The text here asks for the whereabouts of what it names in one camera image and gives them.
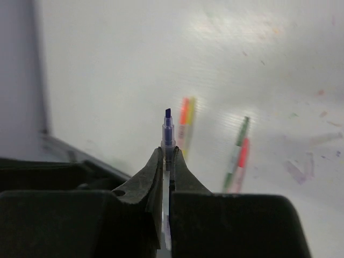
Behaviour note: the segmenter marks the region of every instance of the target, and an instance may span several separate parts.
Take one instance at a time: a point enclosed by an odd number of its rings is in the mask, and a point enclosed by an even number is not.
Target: hole
[[[115,190],[113,191],[116,196],[123,196],[125,195],[125,191],[122,190]]]

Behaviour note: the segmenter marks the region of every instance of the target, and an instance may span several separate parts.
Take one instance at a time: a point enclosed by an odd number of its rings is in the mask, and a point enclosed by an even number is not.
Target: green marker
[[[243,140],[246,137],[246,134],[248,131],[248,126],[249,126],[249,117],[245,117],[240,129],[238,138],[236,140],[236,144],[232,152],[230,166],[228,168],[225,181],[224,181],[223,192],[227,192],[227,189],[229,189],[231,185],[232,176],[238,166],[239,155],[240,155]]]

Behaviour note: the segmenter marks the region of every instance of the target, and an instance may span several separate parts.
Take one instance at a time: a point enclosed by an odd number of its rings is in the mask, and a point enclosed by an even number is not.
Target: yellow highlighter
[[[192,138],[192,132],[193,132],[193,123],[194,123],[194,114],[195,114],[195,106],[196,106],[196,98],[191,97],[189,99],[189,106],[188,106],[188,113],[187,113],[187,119],[186,119],[186,128],[185,128],[185,144],[183,149],[183,156],[184,159],[187,160],[188,158],[188,152],[189,147],[191,143]]]

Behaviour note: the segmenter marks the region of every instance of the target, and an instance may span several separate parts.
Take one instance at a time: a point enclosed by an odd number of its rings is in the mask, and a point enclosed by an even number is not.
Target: ink stain
[[[330,124],[330,125],[336,126],[336,127],[342,127],[343,126],[342,124],[337,124],[337,123],[334,123],[334,122],[331,122],[331,121],[327,121],[327,123]]]
[[[326,116],[328,113],[326,112],[326,111],[323,111],[320,115],[319,115],[319,117],[324,117],[324,116]]]
[[[323,159],[325,160],[330,160],[329,158],[325,157],[325,156],[321,156]]]
[[[291,177],[300,185],[307,180],[306,176],[290,161],[286,161],[284,166]]]
[[[322,95],[324,95],[325,94],[325,91],[324,90],[319,90],[318,91],[318,96],[322,96]]]
[[[292,114],[289,115],[289,119],[290,118],[294,118],[294,117],[299,117],[299,116],[296,113],[292,113]]]

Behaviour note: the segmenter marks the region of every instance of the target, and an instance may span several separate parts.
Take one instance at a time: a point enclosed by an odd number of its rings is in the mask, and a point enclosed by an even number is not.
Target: highlighter tip
[[[166,118],[171,118],[171,109],[166,109],[166,111],[165,111],[165,117],[166,117]]]

